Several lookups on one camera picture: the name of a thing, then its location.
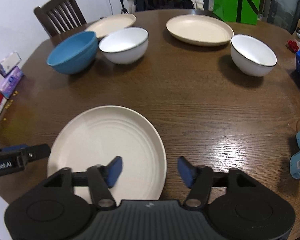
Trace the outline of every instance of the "blue bowl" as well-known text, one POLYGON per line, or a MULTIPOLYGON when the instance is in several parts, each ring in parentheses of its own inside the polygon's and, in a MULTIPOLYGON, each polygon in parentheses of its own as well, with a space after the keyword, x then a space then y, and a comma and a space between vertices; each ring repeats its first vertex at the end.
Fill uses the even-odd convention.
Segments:
POLYGON ((62 74, 84 70, 95 58, 98 40, 94 32, 80 32, 61 42, 50 53, 47 64, 62 74))

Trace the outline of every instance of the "purple package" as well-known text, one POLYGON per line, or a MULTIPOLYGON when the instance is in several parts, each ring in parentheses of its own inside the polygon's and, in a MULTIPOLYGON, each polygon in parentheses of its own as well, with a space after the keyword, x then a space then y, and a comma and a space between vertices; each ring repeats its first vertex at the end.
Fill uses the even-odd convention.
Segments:
POLYGON ((17 66, 9 73, 8 76, 0 83, 0 92, 7 99, 11 96, 15 90, 17 84, 23 76, 23 72, 17 66))

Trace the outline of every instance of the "table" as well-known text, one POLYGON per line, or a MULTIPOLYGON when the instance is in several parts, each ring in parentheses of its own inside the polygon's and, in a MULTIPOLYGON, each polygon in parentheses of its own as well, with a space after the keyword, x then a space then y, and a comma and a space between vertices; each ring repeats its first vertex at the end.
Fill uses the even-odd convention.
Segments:
MULTIPOLYGON (((234 65, 229 44, 196 47, 168 33, 170 18, 190 13, 211 14, 185 9, 136 13, 135 26, 149 32, 149 47, 142 59, 127 66, 113 65, 99 51, 89 69, 62 75, 46 65, 46 58, 55 44, 84 28, 44 41, 24 65, 19 94, 2 114, 7 120, 0 121, 0 147, 52 146, 81 112, 101 105, 129 107, 155 126, 165 146, 168 171, 162 199, 183 201, 189 192, 178 175, 179 156, 215 171, 237 167, 291 203, 296 223, 289 239, 296 239, 300 181, 290 176, 289 159, 298 152, 300 90, 286 71, 295 66, 293 53, 285 47, 291 35, 264 22, 229 24, 234 33, 268 44, 278 57, 271 73, 250 77, 234 65)), ((0 195, 11 203, 46 178, 46 165, 47 159, 40 160, 24 172, 1 177, 0 195)), ((213 190, 211 199, 223 190, 213 190)))

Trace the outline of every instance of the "screw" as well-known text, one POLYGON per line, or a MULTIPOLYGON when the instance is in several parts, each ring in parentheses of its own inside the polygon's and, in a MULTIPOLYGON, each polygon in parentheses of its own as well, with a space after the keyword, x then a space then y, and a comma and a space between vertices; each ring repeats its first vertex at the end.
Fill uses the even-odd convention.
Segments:
POLYGON ((99 201, 98 205, 100 207, 112 207, 114 205, 114 202, 111 199, 103 198, 99 201))
POLYGON ((199 199, 195 199, 195 198, 189 198, 187 201, 186 201, 186 205, 188 207, 198 207, 201 205, 201 201, 199 199))

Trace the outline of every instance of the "ribbed gray plastic surface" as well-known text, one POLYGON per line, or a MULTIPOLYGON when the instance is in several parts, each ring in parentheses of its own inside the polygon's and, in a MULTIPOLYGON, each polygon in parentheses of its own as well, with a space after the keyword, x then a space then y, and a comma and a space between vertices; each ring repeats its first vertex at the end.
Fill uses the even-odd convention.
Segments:
POLYGON ((202 213, 187 211, 178 201, 123 200, 112 211, 99 212, 73 240, 226 240, 202 213))

